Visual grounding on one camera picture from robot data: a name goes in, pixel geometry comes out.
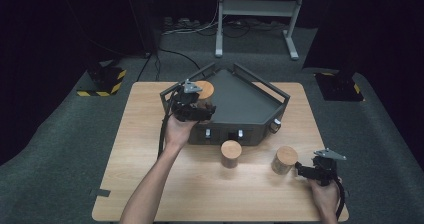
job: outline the wooden table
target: wooden table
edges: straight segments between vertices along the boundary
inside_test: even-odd
[[[110,195],[97,196],[95,220],[118,221],[127,200],[155,163],[164,116],[159,93],[173,84],[133,85],[100,187]],[[220,146],[187,144],[172,167],[156,221],[319,220],[307,181],[296,176],[294,168],[284,176],[271,169],[281,146],[294,148],[305,166],[312,166],[313,151],[324,149],[303,87],[273,84],[291,95],[281,129],[258,146],[243,146],[234,169],[220,163]],[[348,216],[345,208],[340,221]]]

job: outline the hand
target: hand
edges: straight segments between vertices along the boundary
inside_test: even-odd
[[[323,223],[337,223],[336,211],[340,200],[337,184],[333,180],[328,186],[320,186],[312,179],[308,179],[308,182]]]
[[[168,120],[165,133],[165,150],[172,149],[179,152],[187,143],[190,136],[191,128],[196,124],[195,121],[178,121],[174,115],[171,115]]]

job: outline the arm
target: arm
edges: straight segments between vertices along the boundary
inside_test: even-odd
[[[340,194],[337,184],[331,181],[328,186],[320,186],[316,180],[312,179],[308,179],[308,182],[311,185],[314,202],[318,208],[322,223],[338,223],[336,210]]]
[[[121,223],[153,223],[166,179],[196,122],[180,122],[171,116],[165,134],[165,149],[140,182],[121,216]]]

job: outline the wooden cylinder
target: wooden cylinder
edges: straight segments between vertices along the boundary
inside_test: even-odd
[[[272,170],[278,175],[287,174],[294,164],[296,164],[297,159],[297,152],[293,148],[282,146],[277,150],[272,161]]]
[[[208,81],[197,81],[196,86],[202,88],[202,91],[199,92],[197,107],[207,108],[212,106],[212,94],[215,90],[213,85]]]
[[[224,142],[221,146],[221,163],[226,168],[234,168],[238,165],[238,157],[241,154],[241,145],[232,140]]]

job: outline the metal bracket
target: metal bracket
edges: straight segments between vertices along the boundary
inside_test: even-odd
[[[195,93],[202,91],[202,88],[196,86],[193,82],[189,81],[188,79],[184,82],[184,93]]]
[[[331,158],[331,159],[334,159],[334,160],[342,160],[342,161],[347,160],[346,156],[342,156],[342,155],[330,150],[330,148],[326,148],[326,149],[320,150],[320,151],[314,151],[314,154],[318,155],[320,157]]]

